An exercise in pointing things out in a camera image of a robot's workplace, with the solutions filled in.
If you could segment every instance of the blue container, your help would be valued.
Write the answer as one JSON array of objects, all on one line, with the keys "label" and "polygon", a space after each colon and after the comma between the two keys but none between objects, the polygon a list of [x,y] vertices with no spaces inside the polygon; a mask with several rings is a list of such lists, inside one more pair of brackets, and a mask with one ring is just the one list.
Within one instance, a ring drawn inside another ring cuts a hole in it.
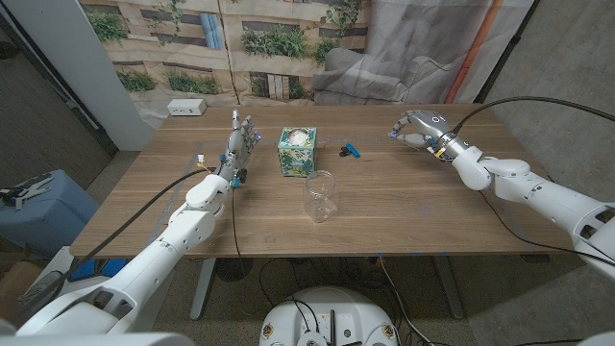
[{"label": "blue container", "polygon": [[40,188],[50,190],[25,201],[22,210],[0,202],[0,235],[6,240],[51,259],[70,245],[98,210],[94,201],[63,170]]}]

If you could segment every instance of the clear plastic cup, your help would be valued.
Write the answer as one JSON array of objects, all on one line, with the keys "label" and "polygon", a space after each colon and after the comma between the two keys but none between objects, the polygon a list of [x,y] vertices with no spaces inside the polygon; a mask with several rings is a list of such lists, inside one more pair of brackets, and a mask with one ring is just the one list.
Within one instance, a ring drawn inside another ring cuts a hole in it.
[{"label": "clear plastic cup", "polygon": [[333,174],[317,170],[311,172],[304,185],[304,208],[315,222],[323,222],[337,213],[337,185]]}]

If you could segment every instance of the wall mural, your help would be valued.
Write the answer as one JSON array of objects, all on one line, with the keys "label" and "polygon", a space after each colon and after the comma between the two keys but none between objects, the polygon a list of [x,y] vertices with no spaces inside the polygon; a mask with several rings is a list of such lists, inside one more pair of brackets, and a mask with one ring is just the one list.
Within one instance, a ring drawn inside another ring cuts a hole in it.
[{"label": "wall mural", "polygon": [[80,3],[154,128],[173,98],[203,98],[208,107],[443,102],[491,6],[488,0]]}]

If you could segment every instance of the tissue box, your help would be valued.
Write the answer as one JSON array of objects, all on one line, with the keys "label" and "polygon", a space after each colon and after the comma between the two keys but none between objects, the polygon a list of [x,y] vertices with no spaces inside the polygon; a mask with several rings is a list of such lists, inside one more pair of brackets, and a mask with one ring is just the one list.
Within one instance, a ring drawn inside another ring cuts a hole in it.
[{"label": "tissue box", "polygon": [[283,128],[278,154],[285,177],[307,177],[316,169],[316,128]]}]

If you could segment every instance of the orange pole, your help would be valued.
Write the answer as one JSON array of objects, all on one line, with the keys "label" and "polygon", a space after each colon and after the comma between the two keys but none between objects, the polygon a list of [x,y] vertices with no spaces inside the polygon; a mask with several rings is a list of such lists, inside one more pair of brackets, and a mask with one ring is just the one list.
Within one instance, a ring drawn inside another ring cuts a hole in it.
[{"label": "orange pole", "polygon": [[482,24],[480,25],[479,32],[477,33],[477,36],[474,38],[474,42],[472,42],[472,46],[470,47],[468,54],[465,56],[465,59],[463,60],[463,65],[459,69],[459,72],[457,72],[457,76],[455,77],[455,80],[453,81],[453,85],[449,89],[449,94],[446,95],[446,100],[444,100],[444,103],[453,103],[453,101],[455,100],[455,97],[457,96],[457,92],[459,91],[459,88],[461,87],[461,84],[463,83],[465,76],[468,74],[468,71],[470,70],[470,66],[472,66],[472,62],[474,62],[474,59],[477,57],[477,54],[479,53],[480,47],[482,46],[484,39],[487,37],[487,34],[489,34],[489,31],[491,30],[491,26],[493,25],[493,22],[496,20],[496,16],[498,16],[498,12],[500,11],[500,8],[502,7],[503,2],[504,0],[493,0],[493,3],[491,4],[489,11],[487,11],[487,14],[484,17],[484,20],[482,21]]}]

